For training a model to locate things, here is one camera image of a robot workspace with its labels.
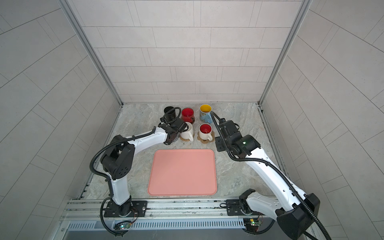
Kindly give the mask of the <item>woven rattan round coaster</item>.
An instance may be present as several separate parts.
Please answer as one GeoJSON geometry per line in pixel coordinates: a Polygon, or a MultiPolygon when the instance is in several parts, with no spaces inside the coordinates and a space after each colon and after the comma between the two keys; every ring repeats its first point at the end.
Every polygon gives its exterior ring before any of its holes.
{"type": "Polygon", "coordinates": [[[194,137],[191,137],[191,138],[183,138],[182,136],[180,136],[180,139],[184,142],[193,142],[194,141],[194,137]]]}

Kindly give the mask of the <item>black mug red inside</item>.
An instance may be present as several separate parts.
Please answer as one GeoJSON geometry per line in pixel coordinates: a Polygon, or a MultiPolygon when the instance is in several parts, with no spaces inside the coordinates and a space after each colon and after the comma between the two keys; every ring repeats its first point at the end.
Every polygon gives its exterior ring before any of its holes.
{"type": "Polygon", "coordinates": [[[184,108],[181,112],[181,119],[186,123],[193,124],[195,122],[194,110],[191,108],[184,108]]]}

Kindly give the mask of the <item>white mug red inside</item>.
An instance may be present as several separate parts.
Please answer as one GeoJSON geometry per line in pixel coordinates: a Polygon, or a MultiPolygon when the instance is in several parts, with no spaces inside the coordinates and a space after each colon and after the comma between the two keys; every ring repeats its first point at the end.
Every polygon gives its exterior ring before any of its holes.
{"type": "Polygon", "coordinates": [[[212,141],[213,135],[212,135],[212,126],[210,124],[201,124],[199,127],[199,137],[203,141],[212,141]]]}

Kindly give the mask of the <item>blue mug yellow inside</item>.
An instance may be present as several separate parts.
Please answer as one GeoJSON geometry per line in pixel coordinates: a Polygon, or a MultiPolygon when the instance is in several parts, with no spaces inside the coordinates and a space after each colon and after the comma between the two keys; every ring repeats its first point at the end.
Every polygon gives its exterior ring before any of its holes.
{"type": "Polygon", "coordinates": [[[212,107],[208,104],[203,104],[200,106],[199,120],[202,124],[212,124],[213,123],[211,111],[212,111],[212,107]]]}

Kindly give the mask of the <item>cork paw print coaster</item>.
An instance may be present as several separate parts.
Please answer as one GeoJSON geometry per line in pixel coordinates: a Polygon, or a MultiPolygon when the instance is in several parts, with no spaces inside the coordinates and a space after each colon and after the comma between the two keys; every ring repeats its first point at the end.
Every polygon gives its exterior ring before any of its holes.
{"type": "Polygon", "coordinates": [[[212,142],[214,142],[215,141],[215,133],[214,132],[212,132],[212,140],[210,141],[210,140],[203,140],[201,137],[200,137],[200,132],[198,132],[198,137],[197,137],[197,139],[198,139],[198,141],[200,141],[202,144],[208,144],[208,143],[212,143],[212,142]]]}

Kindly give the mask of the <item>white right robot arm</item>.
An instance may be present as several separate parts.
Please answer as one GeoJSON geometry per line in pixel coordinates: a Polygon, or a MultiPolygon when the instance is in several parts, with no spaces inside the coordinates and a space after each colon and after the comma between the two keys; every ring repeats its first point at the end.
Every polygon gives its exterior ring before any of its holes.
{"type": "Polygon", "coordinates": [[[292,240],[301,235],[314,236],[307,229],[316,223],[327,240],[331,237],[318,218],[320,200],[315,194],[306,194],[293,184],[267,156],[260,143],[251,135],[242,136],[238,124],[219,119],[213,121],[218,130],[216,147],[225,151],[236,162],[246,162],[275,194],[271,199],[249,189],[240,196],[244,212],[259,212],[277,222],[292,240]]]}

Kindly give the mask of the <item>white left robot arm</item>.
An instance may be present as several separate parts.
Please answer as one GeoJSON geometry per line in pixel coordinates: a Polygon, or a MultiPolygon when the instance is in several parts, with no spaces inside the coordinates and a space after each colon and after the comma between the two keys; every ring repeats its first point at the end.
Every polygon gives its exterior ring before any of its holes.
{"type": "Polygon", "coordinates": [[[169,123],[161,122],[151,131],[138,136],[125,138],[116,135],[113,138],[111,146],[101,157],[101,164],[106,172],[112,198],[107,208],[114,212],[114,216],[126,217],[133,211],[127,175],[132,168],[135,155],[157,144],[170,145],[188,129],[185,121],[175,118],[169,123]]]}

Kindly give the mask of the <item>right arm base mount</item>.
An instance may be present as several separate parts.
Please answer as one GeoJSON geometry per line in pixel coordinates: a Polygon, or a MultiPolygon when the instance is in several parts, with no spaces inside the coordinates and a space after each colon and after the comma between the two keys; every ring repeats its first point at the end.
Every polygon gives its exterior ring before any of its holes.
{"type": "Polygon", "coordinates": [[[238,199],[226,200],[225,203],[221,203],[220,207],[226,209],[228,216],[255,216],[260,215],[259,212],[251,210],[247,203],[247,198],[250,194],[255,193],[256,190],[248,189],[243,192],[238,199]]]}

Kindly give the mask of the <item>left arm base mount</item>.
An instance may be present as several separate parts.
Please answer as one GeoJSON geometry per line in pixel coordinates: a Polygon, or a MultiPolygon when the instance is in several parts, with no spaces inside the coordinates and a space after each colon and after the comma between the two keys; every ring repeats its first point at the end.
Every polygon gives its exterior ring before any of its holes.
{"type": "Polygon", "coordinates": [[[144,217],[147,210],[147,201],[133,201],[130,197],[122,205],[117,205],[113,200],[109,200],[107,206],[103,208],[104,217],[107,218],[133,218],[144,217]]]}

